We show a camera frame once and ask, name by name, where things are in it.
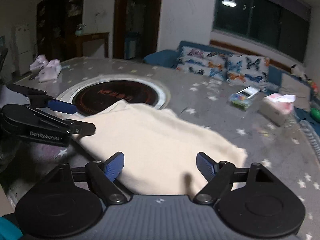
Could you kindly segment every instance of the white electronic device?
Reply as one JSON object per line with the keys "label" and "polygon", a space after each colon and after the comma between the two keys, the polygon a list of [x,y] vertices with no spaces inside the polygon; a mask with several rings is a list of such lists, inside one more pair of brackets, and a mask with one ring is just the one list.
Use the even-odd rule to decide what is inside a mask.
{"label": "white electronic device", "polygon": [[259,89],[256,89],[254,87],[248,87],[244,90],[241,90],[237,94],[244,97],[245,99],[251,99],[253,98],[257,93],[259,92]]}

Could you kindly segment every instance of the blue sofa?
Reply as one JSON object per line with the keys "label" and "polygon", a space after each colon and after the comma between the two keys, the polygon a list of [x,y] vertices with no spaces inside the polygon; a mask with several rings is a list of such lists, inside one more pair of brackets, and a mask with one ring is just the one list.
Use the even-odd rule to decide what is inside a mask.
{"label": "blue sofa", "polygon": [[[219,49],[219,48],[216,48],[213,46],[193,43],[193,42],[189,42],[189,41],[181,41],[177,50],[170,50],[170,49],[162,50],[160,52],[156,52],[156,53],[153,53],[153,54],[146,56],[143,60],[145,63],[153,65],[153,66],[163,66],[163,67],[167,67],[167,68],[176,68],[177,64],[178,64],[177,59],[181,54],[183,46],[193,47],[193,48],[201,49],[203,51],[222,53],[225,55],[232,55],[233,54],[233,52],[231,52],[231,51]],[[282,73],[286,73],[286,74],[290,75],[290,73],[288,73],[285,70],[276,68],[273,65],[269,66],[268,81],[270,83],[274,84],[275,88],[269,89],[267,91],[268,94],[272,94],[272,93],[277,92],[277,88],[281,87]],[[312,90],[311,90],[310,98],[311,98],[311,107],[314,107],[314,108],[317,108],[318,110],[320,110],[320,101],[313,96]],[[296,116],[297,122],[301,122],[302,120],[306,120],[312,126],[314,131],[320,136],[320,123],[313,120],[309,113],[307,113],[303,109],[295,108],[295,116]]]}

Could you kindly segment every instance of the wooden door frame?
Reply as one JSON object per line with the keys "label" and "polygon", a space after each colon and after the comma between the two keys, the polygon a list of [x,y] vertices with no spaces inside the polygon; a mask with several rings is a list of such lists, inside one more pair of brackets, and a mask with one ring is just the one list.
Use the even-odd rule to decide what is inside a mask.
{"label": "wooden door frame", "polygon": [[[120,1],[121,0],[115,0],[115,10],[114,10],[114,20],[113,20],[113,42],[112,42],[112,47],[113,47],[113,58],[124,58],[124,48],[120,48],[120,40],[119,40],[119,7],[120,7]],[[156,23],[156,31],[153,36],[153,45],[152,49],[154,52],[157,51],[157,45],[158,45],[158,35],[159,35],[159,26],[160,26],[160,14],[161,14],[161,4],[162,0],[157,0],[158,2],[158,15],[159,15],[159,20]]]}

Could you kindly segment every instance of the light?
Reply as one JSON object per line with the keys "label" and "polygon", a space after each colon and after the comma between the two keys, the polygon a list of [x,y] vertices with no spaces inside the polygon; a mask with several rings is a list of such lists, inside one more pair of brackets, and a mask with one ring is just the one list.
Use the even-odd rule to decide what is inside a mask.
{"label": "light", "polygon": [[235,7],[237,6],[237,3],[235,2],[235,0],[224,0],[222,1],[222,4],[228,7]]}

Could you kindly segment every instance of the dark wooden cabinet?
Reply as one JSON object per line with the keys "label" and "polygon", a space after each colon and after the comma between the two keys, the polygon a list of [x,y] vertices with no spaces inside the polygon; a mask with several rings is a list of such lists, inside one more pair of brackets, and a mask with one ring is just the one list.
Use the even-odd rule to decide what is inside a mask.
{"label": "dark wooden cabinet", "polygon": [[76,56],[76,45],[67,42],[75,37],[82,24],[84,0],[43,0],[37,5],[38,53],[48,60],[61,61]]}

